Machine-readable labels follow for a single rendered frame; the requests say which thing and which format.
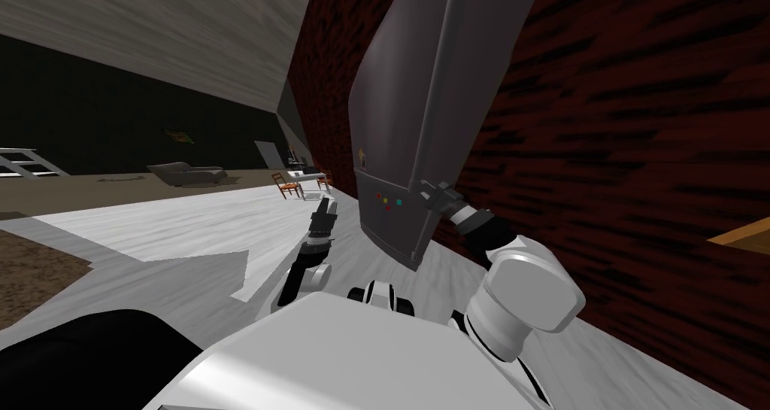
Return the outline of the tall grey fridge door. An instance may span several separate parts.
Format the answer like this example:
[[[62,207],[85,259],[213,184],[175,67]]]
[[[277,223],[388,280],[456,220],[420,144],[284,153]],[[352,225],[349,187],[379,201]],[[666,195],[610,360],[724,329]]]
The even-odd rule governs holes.
[[[356,183],[406,188],[414,166],[447,0],[393,0],[348,99]]]

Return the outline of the grey fridge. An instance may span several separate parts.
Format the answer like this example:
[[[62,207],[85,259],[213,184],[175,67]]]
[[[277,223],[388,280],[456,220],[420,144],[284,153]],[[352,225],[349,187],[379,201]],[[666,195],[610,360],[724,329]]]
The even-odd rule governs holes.
[[[463,65],[470,68],[467,93],[464,98],[464,101],[467,102],[465,106],[468,108],[468,115],[472,117],[474,127],[474,131],[471,134],[473,142],[470,151],[487,116],[487,112],[496,94],[498,94],[499,87],[511,61],[515,41],[523,28],[523,24],[530,13],[534,1],[472,1],[474,8],[474,18],[472,21],[475,25],[473,36],[475,40],[471,48],[474,57],[467,58],[466,63]],[[434,185],[444,181],[448,183],[455,182],[449,181],[446,178],[442,181],[427,180],[426,175],[423,176],[420,182],[422,180]]]

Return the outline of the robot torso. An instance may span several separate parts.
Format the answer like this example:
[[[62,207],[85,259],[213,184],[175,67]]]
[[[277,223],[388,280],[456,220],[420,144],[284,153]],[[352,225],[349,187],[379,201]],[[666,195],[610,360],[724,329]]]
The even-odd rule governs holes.
[[[545,410],[451,326],[318,292],[206,349],[143,410]]]

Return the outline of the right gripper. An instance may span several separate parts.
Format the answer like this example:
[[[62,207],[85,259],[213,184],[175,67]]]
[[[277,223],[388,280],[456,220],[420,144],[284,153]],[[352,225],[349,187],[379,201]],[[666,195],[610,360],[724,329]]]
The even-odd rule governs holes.
[[[467,205],[463,195],[453,188],[454,184],[444,181],[435,189],[421,191],[420,196],[430,211],[445,217],[452,217]]]

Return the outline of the grey room door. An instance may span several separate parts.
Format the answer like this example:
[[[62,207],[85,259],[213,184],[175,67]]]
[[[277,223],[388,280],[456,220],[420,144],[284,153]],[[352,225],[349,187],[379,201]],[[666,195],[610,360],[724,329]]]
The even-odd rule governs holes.
[[[274,142],[254,141],[267,169],[285,169],[285,163]]]

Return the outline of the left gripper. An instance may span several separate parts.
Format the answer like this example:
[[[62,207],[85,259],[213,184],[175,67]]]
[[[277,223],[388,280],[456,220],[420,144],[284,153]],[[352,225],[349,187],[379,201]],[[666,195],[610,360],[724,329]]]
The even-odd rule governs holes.
[[[338,219],[336,215],[338,215],[338,202],[329,202],[329,197],[324,196],[320,200],[318,211],[311,215],[308,243],[326,243]]]

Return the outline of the brown rug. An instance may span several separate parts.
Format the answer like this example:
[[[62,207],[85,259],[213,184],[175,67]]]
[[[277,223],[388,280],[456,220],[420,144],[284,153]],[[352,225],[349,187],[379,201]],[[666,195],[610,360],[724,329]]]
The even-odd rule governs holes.
[[[0,230],[0,330],[87,275],[90,262]]]

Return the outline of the light wooden furniture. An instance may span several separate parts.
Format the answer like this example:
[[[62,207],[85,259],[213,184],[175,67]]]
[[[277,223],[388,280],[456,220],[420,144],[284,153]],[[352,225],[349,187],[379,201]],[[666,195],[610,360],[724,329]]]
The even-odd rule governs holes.
[[[770,256],[770,217],[709,238],[710,243]]]

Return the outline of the white table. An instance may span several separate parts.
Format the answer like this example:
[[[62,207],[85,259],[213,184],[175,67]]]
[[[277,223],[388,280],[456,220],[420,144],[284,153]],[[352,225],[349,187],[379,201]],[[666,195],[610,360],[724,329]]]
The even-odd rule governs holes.
[[[317,179],[319,178],[319,176],[321,176],[320,172],[306,173],[306,172],[303,172],[303,171],[288,171],[287,174],[289,175],[290,181],[296,182],[296,183],[301,185],[302,190],[303,190],[303,192],[305,194],[305,200],[308,199],[308,193],[309,192],[313,192],[313,190],[305,191],[303,186],[302,186],[302,182],[304,182],[304,181],[316,181],[317,182]],[[326,191],[322,191],[322,190],[319,190],[319,189],[315,190],[315,192],[322,192],[320,198],[323,198],[324,196],[329,196],[331,194],[331,192],[327,193]]]

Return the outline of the grey sofa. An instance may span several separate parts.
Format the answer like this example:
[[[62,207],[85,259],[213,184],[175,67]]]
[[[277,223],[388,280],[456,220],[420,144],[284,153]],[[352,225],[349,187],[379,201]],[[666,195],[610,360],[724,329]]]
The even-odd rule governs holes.
[[[147,167],[158,179],[171,187],[218,184],[228,176],[227,172],[221,167],[194,167],[185,162],[173,162]]]

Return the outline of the short grey fridge door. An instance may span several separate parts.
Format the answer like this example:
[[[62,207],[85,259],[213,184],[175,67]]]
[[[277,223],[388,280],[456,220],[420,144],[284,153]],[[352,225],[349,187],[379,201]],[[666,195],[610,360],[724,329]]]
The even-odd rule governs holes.
[[[403,186],[355,170],[362,231],[385,254],[416,272],[440,217]]]

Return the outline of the white shelf rack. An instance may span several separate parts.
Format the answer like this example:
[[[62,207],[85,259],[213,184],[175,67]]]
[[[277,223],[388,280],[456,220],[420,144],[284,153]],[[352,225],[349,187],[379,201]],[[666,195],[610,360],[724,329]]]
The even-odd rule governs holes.
[[[0,147],[0,178],[38,179],[43,176],[68,176],[36,153],[36,149]]]

